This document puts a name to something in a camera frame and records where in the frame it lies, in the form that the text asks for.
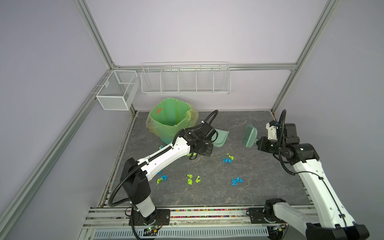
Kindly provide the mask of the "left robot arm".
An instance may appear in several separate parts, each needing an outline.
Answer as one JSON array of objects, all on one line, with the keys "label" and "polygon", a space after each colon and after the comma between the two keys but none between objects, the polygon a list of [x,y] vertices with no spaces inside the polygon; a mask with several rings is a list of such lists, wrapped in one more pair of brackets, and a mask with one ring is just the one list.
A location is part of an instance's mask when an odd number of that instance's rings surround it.
[{"label": "left robot arm", "polygon": [[210,157],[214,141],[219,136],[212,127],[218,113],[215,110],[199,125],[179,130],[171,143],[157,152],[137,161],[134,158],[128,159],[121,179],[109,197],[108,206],[112,208],[128,202],[146,225],[153,224],[158,217],[158,210],[151,198],[149,181],[181,157]]}]

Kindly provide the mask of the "mint green hand brush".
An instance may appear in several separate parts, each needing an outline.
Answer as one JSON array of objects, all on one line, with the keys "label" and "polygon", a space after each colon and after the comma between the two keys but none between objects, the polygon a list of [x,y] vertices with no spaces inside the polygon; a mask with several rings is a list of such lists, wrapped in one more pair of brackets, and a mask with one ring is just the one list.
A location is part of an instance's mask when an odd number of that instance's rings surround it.
[{"label": "mint green hand brush", "polygon": [[257,140],[258,130],[251,124],[247,125],[245,135],[242,139],[242,143],[247,147],[251,148]]}]

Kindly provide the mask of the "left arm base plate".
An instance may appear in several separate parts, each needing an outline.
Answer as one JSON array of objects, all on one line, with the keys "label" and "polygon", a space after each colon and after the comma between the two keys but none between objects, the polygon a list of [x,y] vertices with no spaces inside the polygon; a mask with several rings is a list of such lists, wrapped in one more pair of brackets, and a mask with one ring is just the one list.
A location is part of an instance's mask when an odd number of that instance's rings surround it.
[{"label": "left arm base plate", "polygon": [[148,217],[143,217],[139,211],[132,210],[129,225],[131,226],[134,224],[134,226],[168,226],[171,219],[170,215],[170,209],[156,209]]}]

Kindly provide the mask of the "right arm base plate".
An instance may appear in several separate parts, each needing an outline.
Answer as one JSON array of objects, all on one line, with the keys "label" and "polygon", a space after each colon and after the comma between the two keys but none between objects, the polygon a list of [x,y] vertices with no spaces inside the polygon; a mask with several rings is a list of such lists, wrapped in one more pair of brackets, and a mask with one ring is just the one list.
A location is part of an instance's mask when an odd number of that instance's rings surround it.
[{"label": "right arm base plate", "polygon": [[284,221],[274,217],[267,217],[263,207],[248,208],[246,215],[252,224],[285,224]]}]

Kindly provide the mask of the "mint green dustpan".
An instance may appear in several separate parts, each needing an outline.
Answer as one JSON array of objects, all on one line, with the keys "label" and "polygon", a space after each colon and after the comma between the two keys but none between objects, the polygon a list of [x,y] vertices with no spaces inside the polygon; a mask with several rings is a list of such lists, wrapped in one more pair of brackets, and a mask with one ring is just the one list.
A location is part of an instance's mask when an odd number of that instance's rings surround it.
[{"label": "mint green dustpan", "polygon": [[223,131],[223,130],[219,130],[219,129],[216,129],[217,133],[218,133],[218,136],[217,136],[217,139],[215,141],[213,141],[213,145],[214,147],[222,147],[227,138],[228,138],[228,135],[229,135],[229,131]]}]

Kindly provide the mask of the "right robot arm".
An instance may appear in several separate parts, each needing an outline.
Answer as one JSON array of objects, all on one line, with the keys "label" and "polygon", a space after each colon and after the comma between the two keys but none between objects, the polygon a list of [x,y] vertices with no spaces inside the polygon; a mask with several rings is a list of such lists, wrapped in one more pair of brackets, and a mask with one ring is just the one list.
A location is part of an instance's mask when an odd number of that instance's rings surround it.
[{"label": "right robot arm", "polygon": [[299,176],[317,211],[317,217],[308,216],[281,198],[265,203],[267,221],[284,221],[308,240],[366,240],[370,233],[358,224],[346,210],[324,170],[320,157],[311,144],[302,144],[296,125],[286,123],[283,110],[278,121],[266,125],[268,136],[256,142],[258,150],[270,153],[291,176]]}]

